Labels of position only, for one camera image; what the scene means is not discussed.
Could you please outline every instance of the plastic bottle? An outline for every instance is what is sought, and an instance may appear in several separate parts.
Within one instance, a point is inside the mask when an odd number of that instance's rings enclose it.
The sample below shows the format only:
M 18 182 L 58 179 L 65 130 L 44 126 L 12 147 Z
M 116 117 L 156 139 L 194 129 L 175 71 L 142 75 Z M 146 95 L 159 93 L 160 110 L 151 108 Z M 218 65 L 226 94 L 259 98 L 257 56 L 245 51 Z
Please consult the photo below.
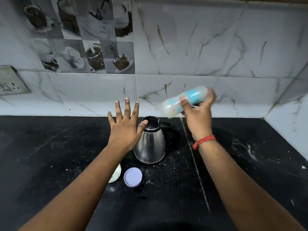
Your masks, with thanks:
M 180 97 L 184 96 L 191 105 L 195 105 L 204 101 L 208 93 L 208 89 L 204 86 L 198 86 L 189 91 L 183 92 L 178 96 L 167 99 L 162 104 L 162 110 L 164 115 L 168 118 L 173 118 L 177 114 L 183 111 L 182 106 L 180 105 Z

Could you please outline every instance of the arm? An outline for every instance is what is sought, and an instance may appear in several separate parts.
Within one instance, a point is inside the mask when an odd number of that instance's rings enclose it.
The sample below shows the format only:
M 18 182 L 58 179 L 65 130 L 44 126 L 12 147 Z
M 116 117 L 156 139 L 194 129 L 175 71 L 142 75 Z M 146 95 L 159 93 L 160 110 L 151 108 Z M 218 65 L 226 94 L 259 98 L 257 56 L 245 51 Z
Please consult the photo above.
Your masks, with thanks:
M 119 101 L 116 102 L 115 109 L 116 123 L 111 112 L 108 112 L 111 127 L 108 145 L 71 184 L 19 231 L 86 229 L 113 172 L 126 153 L 132 150 L 140 140 L 147 124 L 147 121 L 143 121 L 136 128 L 138 102 L 135 104 L 131 118 L 128 98 L 125 99 L 124 117 L 122 117 Z
M 212 135 L 213 90 L 198 108 L 181 98 L 188 127 L 196 141 Z M 199 145 L 199 152 L 231 219 L 239 231 L 305 229 L 274 198 L 255 183 L 215 140 Z

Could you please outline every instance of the blue bottle label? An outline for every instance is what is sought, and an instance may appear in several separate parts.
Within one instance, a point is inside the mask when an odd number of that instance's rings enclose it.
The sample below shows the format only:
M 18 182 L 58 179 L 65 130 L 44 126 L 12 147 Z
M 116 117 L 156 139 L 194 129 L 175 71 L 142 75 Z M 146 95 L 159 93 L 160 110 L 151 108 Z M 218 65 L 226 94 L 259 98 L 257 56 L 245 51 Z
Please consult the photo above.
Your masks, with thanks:
M 187 96 L 192 105 L 198 104 L 201 102 L 200 97 L 199 97 L 199 92 L 197 92 L 194 89 L 187 91 Z

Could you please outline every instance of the electric kettle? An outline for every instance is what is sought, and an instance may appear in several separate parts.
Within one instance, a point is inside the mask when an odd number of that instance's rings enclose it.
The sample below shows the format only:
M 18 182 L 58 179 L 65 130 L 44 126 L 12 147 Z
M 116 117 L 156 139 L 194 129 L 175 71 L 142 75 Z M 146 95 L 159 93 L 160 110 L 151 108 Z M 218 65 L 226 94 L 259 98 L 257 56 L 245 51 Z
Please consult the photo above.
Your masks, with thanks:
M 144 120 L 148 120 L 148 124 L 134 148 L 135 156 L 147 164 L 157 163 L 164 158 L 166 151 L 179 142 L 180 133 L 174 124 L 161 121 L 157 117 L 144 117 L 139 124 Z M 170 133 L 173 134 L 172 141 L 169 138 Z

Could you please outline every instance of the kettle handle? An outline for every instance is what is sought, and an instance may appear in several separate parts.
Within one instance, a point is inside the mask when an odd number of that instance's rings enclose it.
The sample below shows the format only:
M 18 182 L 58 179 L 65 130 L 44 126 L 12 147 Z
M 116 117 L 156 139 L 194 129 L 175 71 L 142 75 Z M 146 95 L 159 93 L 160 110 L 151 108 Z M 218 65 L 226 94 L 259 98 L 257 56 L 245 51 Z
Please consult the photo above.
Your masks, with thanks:
M 175 147 L 178 142 L 180 141 L 180 132 L 177 126 L 170 122 L 160 121 L 160 128 L 163 130 L 164 133 L 171 132 L 173 133 L 173 141 L 167 143 L 166 151 L 171 150 L 173 147 Z

